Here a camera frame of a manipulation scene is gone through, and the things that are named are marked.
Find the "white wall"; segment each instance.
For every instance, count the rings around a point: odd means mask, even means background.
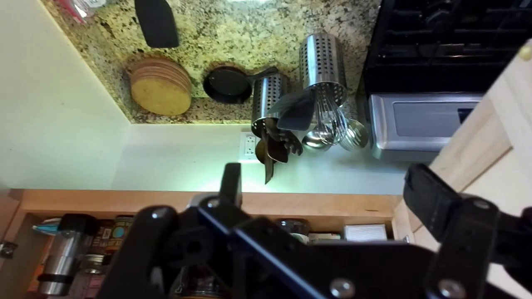
[[[128,121],[40,1],[0,10],[0,187],[108,187]]]
[[[133,126],[116,169],[116,189],[216,191],[226,162],[239,159],[242,126]],[[264,166],[242,164],[244,191],[399,194],[405,164],[334,146],[291,156],[264,184]]]

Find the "black spatula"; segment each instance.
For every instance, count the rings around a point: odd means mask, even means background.
[[[176,21],[166,0],[134,0],[138,23],[151,48],[179,44]]]

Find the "wooden drawer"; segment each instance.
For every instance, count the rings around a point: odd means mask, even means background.
[[[1,297],[23,297],[35,287],[35,269],[51,237],[31,230],[50,216],[84,212],[96,217],[134,214],[144,206],[168,204],[186,209],[196,192],[159,191],[18,191],[20,207],[5,239],[15,240],[13,259],[0,259]],[[242,209],[271,219],[307,219],[312,230],[342,230],[345,224],[385,224],[395,239],[412,240],[409,214],[399,196],[354,194],[244,194]]]

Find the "black round lid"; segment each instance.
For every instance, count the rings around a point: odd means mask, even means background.
[[[242,103],[251,96],[251,78],[232,66],[219,66],[211,69],[202,88],[214,101]]]

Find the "wooden cutting board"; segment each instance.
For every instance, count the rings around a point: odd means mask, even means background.
[[[189,93],[183,86],[158,76],[133,81],[131,96],[141,108],[166,116],[183,114],[191,104]]]
[[[154,114],[178,116],[191,104],[186,71],[166,58],[144,58],[128,66],[131,98]]]

